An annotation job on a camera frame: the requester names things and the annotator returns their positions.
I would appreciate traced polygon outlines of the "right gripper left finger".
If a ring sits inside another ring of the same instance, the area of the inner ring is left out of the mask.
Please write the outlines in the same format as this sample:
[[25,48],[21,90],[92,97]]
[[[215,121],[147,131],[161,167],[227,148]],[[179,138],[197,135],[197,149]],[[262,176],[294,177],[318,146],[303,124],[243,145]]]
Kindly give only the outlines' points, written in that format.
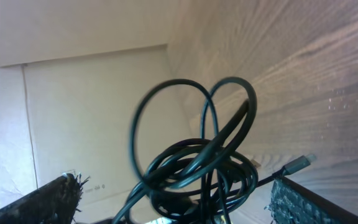
[[0,224],[71,224],[88,178],[63,174],[0,209]]

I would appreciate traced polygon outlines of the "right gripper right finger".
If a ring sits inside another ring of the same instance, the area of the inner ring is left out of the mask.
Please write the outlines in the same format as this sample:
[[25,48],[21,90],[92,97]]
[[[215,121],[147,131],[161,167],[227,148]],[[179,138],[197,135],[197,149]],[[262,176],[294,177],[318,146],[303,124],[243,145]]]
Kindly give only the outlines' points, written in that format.
[[358,224],[358,215],[286,177],[268,177],[273,182],[268,209],[276,224]]

